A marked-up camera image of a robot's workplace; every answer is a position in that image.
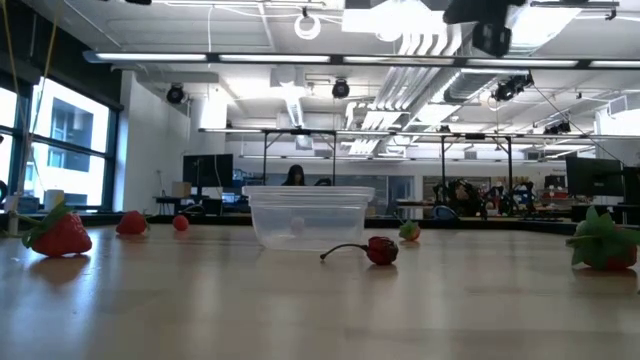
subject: dark hair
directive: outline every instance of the dark hair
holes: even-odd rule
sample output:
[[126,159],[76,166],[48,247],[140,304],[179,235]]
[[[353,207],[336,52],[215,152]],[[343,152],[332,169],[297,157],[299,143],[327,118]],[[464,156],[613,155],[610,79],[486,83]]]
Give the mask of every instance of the dark hair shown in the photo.
[[302,166],[293,165],[289,168],[289,174],[287,174],[287,181],[282,184],[283,186],[295,186],[296,185],[296,174],[300,174],[302,179],[300,179],[300,186],[304,186],[304,171],[302,170]]

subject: plastic container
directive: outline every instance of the plastic container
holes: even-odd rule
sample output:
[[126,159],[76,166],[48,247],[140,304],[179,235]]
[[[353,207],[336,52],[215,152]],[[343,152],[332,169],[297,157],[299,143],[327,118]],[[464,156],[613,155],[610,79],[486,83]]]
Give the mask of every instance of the plastic container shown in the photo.
[[277,250],[329,250],[362,241],[375,189],[341,186],[245,186],[258,241]]

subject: person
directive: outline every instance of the person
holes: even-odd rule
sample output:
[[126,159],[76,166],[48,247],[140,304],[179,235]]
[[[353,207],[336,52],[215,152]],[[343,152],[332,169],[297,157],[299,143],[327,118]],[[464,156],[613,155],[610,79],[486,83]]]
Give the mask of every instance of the person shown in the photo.
[[293,165],[289,168],[289,174],[287,174],[287,181],[282,186],[304,186],[304,171],[302,166]]

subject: wooden table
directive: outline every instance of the wooden table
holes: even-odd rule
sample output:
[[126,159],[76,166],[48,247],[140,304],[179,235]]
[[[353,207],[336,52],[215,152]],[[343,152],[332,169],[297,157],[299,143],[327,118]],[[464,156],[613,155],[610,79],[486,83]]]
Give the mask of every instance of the wooden table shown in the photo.
[[[397,231],[368,230],[395,236]],[[635,273],[561,236],[423,230],[397,267],[258,246],[251,228],[93,229],[87,257],[0,240],[0,359],[633,359]]]

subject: red cherry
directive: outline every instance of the red cherry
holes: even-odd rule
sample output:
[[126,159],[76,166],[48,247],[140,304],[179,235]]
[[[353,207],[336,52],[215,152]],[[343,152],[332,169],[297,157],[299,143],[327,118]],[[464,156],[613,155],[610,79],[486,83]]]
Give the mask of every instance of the red cherry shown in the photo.
[[178,231],[185,231],[189,228],[189,219],[184,215],[178,215],[173,218],[173,227]]

